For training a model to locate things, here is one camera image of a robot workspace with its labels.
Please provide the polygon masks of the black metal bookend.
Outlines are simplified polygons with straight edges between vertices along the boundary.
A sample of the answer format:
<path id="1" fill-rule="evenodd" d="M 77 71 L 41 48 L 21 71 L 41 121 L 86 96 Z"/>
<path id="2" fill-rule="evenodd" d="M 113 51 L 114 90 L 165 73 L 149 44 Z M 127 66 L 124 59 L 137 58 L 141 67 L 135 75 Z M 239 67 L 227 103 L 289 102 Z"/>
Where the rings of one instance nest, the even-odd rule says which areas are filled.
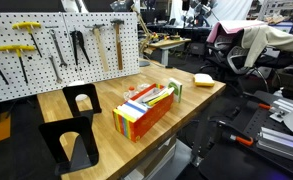
<path id="1" fill-rule="evenodd" d="M 77 86 L 68 86 L 62 89 L 66 98 L 67 104 L 74 117 L 85 116 L 83 111 L 80 111 L 76 102 L 76 97 L 80 94 L 87 95 L 90 99 L 92 109 L 91 114 L 101 113 L 102 109 L 99 103 L 96 87 L 94 84 L 83 84 Z"/>
<path id="2" fill-rule="evenodd" d="M 89 118 L 80 116 L 44 123 L 38 129 L 56 161 L 57 176 L 95 166 L 99 162 L 99 152 Z M 60 137 L 67 132 L 78 134 L 71 158 L 67 157 L 60 142 Z"/>

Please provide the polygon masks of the clear plastic container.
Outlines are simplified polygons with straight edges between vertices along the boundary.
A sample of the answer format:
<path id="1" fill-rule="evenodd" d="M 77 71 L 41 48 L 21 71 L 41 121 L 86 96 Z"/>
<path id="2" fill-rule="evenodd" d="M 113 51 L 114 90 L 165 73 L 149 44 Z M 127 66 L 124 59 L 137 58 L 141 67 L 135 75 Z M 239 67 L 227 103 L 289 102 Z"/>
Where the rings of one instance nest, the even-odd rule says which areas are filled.
<path id="1" fill-rule="evenodd" d="M 148 88 L 149 84 L 143 83 L 143 84 L 138 84 L 137 86 L 134 86 L 134 87 L 135 87 L 135 90 L 136 90 L 136 94 L 138 94 L 139 92 L 141 92 L 144 89 Z M 123 97 L 124 97 L 125 100 L 130 99 L 128 90 L 123 93 Z"/>

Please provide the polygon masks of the green and white small box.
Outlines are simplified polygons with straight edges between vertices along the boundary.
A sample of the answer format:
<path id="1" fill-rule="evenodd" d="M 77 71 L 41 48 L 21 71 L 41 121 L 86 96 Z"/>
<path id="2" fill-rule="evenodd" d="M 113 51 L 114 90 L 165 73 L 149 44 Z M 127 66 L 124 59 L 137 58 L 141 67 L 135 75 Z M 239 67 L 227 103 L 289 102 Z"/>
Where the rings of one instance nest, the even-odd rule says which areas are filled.
<path id="1" fill-rule="evenodd" d="M 168 79 L 168 87 L 171 88 L 173 87 L 174 88 L 174 100 L 176 102 L 180 102 L 181 101 L 181 94 L 182 94 L 182 87 L 183 85 L 177 81 L 176 79 L 174 78 L 169 78 Z"/>

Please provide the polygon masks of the colourful striped cardboard box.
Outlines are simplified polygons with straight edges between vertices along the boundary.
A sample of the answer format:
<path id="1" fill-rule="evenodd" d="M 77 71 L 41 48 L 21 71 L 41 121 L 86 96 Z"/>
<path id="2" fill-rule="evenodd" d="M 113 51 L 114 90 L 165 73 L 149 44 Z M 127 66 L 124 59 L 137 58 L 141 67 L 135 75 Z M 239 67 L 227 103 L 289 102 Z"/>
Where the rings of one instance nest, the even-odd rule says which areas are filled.
<path id="1" fill-rule="evenodd" d="M 173 91 L 154 83 L 117 106 L 112 111 L 116 130 L 137 142 L 170 109 Z"/>

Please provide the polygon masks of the yellow white sponge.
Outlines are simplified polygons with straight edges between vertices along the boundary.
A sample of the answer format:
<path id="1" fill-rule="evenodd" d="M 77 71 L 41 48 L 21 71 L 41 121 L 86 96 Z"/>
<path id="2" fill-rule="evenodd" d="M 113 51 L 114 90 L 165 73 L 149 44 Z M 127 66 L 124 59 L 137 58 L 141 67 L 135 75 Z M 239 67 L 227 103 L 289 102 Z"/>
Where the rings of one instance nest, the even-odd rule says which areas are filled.
<path id="1" fill-rule="evenodd" d="M 215 81 L 208 74 L 198 73 L 194 75 L 194 84 L 202 87 L 213 87 Z"/>

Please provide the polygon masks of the black office chair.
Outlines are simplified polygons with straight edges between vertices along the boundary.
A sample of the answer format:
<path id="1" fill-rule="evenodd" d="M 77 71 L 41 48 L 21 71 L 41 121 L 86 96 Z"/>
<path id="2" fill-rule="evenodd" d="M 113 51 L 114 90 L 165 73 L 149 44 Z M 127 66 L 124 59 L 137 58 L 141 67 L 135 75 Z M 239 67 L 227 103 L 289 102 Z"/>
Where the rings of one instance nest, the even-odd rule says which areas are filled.
<path id="1" fill-rule="evenodd" d="M 276 71 L 293 63 L 293 59 L 288 55 L 275 58 L 264 54 L 265 49 L 263 49 L 255 64 L 251 68 L 245 67 L 249 50 L 239 46 L 241 38 L 242 32 L 239 31 L 235 35 L 218 35 L 212 43 L 206 42 L 205 59 L 209 64 L 202 66 L 200 72 L 205 68 L 214 68 L 215 78 L 230 84 L 236 83 L 241 76 L 250 76 L 256 72 L 257 76 L 264 81 L 265 86 L 268 86 L 266 76 L 260 71 L 261 67 Z"/>

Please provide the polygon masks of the black pliers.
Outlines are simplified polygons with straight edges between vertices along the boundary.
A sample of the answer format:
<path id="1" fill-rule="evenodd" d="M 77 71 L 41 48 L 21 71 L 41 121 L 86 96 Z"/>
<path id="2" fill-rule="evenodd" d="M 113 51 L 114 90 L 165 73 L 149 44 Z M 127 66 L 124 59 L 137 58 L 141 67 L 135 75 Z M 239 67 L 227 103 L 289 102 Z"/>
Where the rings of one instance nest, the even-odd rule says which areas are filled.
<path id="1" fill-rule="evenodd" d="M 84 47 L 84 38 L 83 34 L 80 31 L 74 30 L 70 33 L 73 43 L 73 51 L 74 51 L 74 58 L 75 58 L 75 64 L 78 64 L 78 53 L 77 53 L 77 47 L 80 47 L 82 52 L 84 53 L 84 56 L 87 60 L 87 62 L 90 62 L 90 59 L 87 55 L 86 49 Z"/>

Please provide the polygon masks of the long silver wrench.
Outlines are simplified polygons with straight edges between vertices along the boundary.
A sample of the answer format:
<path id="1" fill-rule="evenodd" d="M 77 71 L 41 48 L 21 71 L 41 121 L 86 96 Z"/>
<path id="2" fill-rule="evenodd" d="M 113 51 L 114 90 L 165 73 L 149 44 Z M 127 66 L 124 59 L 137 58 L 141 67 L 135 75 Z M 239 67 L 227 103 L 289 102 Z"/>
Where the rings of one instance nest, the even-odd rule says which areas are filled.
<path id="1" fill-rule="evenodd" d="M 57 53 L 58 53 L 58 56 L 60 58 L 60 67 L 67 67 L 67 63 L 64 61 L 64 58 L 62 56 L 62 53 L 61 53 L 61 50 L 60 50 L 60 47 L 59 47 L 59 44 L 58 44 L 58 40 L 57 40 L 57 37 L 56 37 L 56 34 L 55 34 L 55 31 L 53 29 L 50 29 L 49 30 L 49 34 L 51 35 L 52 39 L 53 39 L 53 42 L 54 42 L 54 45 L 56 47 L 56 50 L 57 50 Z"/>

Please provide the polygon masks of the short silver wrench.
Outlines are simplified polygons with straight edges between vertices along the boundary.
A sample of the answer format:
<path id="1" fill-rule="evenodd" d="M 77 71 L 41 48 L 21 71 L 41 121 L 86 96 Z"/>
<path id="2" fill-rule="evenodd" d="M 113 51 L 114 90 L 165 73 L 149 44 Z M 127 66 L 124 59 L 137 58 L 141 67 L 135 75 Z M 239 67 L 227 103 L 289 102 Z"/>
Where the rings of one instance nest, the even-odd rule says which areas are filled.
<path id="1" fill-rule="evenodd" d="M 50 60 L 50 62 L 52 64 L 52 67 L 53 67 L 53 70 L 54 70 L 54 73 L 55 73 L 55 76 L 56 76 L 56 82 L 59 83 L 59 84 L 62 83 L 62 79 L 59 77 L 59 74 L 57 72 L 56 66 L 54 64 L 53 56 L 49 55 L 48 58 L 49 58 L 49 60 Z"/>

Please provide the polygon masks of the black metal bookend front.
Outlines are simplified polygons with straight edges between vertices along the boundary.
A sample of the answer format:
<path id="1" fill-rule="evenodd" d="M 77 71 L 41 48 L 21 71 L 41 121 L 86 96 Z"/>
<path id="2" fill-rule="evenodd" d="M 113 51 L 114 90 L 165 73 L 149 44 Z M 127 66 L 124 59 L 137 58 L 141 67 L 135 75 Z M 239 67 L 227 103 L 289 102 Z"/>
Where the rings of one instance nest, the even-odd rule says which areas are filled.
<path id="1" fill-rule="evenodd" d="M 56 161 L 57 176 L 95 166 L 99 162 L 99 152 L 89 118 L 80 116 L 44 123 L 38 129 Z M 60 142 L 60 137 L 67 132 L 78 134 L 71 158 L 67 157 Z"/>

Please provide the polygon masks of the pink cloth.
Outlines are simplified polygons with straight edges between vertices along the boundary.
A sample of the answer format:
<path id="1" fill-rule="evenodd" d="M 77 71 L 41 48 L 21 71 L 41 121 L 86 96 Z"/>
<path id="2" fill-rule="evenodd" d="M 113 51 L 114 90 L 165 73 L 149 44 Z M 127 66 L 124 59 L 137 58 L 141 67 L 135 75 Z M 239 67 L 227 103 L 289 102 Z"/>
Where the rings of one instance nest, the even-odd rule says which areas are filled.
<path id="1" fill-rule="evenodd" d="M 208 43 L 213 43 L 218 35 L 218 29 L 222 28 L 226 34 L 234 34 L 239 30 L 250 27 L 264 25 L 263 21 L 259 20 L 222 20 L 218 21 L 212 28 L 208 38 Z"/>

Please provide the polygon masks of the beige jacket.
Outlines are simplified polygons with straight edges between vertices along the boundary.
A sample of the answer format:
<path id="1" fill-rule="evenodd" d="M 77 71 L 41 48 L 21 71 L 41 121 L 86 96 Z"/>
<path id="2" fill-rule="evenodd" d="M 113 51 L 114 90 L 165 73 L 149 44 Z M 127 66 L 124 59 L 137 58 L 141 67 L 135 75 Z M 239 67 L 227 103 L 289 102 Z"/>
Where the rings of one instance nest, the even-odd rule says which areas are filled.
<path id="1" fill-rule="evenodd" d="M 244 66 L 252 67 L 266 46 L 293 52 L 293 35 L 268 25 L 245 28 L 241 40 L 241 47 L 248 49 Z"/>

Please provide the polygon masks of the aluminium extrusion bars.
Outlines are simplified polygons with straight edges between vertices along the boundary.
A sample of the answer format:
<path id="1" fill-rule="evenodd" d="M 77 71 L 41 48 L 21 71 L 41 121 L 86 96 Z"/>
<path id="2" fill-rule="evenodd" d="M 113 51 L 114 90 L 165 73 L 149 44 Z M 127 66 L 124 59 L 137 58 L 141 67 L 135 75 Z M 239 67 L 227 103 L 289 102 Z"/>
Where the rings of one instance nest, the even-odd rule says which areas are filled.
<path id="1" fill-rule="evenodd" d="M 291 135 L 262 127 L 257 135 L 256 146 L 293 161 L 293 136 Z"/>

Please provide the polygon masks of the orange handled clamp lower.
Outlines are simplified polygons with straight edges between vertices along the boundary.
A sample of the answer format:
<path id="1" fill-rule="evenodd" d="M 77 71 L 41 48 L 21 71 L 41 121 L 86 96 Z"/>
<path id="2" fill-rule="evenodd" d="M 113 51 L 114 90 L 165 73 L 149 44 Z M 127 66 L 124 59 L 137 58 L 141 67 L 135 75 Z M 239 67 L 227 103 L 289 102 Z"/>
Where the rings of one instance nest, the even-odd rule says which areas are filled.
<path id="1" fill-rule="evenodd" d="M 217 122 L 217 127 L 223 132 L 226 132 L 227 138 L 231 141 L 237 141 L 246 146 L 252 146 L 254 143 L 254 139 L 252 137 L 244 134 L 242 131 L 240 131 L 238 128 L 231 125 L 230 123 L 219 120 Z"/>

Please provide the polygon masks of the orange handled tool upper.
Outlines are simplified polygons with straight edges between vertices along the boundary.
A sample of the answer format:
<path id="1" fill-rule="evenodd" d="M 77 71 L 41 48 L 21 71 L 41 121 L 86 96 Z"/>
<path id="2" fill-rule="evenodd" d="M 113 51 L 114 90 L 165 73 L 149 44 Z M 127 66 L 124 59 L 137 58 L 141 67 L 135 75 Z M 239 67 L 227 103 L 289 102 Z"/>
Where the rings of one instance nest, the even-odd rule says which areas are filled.
<path id="1" fill-rule="evenodd" d="M 279 107 L 274 107 L 274 106 L 266 105 L 263 103 L 259 103 L 258 106 L 260 108 L 270 111 L 271 113 L 274 113 L 274 114 L 276 113 L 278 117 L 282 117 L 286 115 L 286 112 L 284 110 L 281 110 Z"/>

